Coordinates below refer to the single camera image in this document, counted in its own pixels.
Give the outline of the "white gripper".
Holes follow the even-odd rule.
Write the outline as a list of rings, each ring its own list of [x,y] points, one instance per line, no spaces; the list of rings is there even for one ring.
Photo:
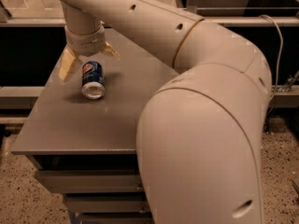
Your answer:
[[[100,24],[94,31],[86,35],[77,35],[67,26],[64,28],[67,46],[65,47],[59,69],[59,78],[67,82],[80,68],[81,59],[78,55],[92,56],[98,52],[119,59],[119,53],[105,38],[105,28]]]

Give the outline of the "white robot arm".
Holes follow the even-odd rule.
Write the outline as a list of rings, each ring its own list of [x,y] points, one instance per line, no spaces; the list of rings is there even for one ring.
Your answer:
[[[272,78],[246,38],[155,0],[60,0],[176,76],[142,111],[140,175],[155,224],[263,224],[261,143]]]

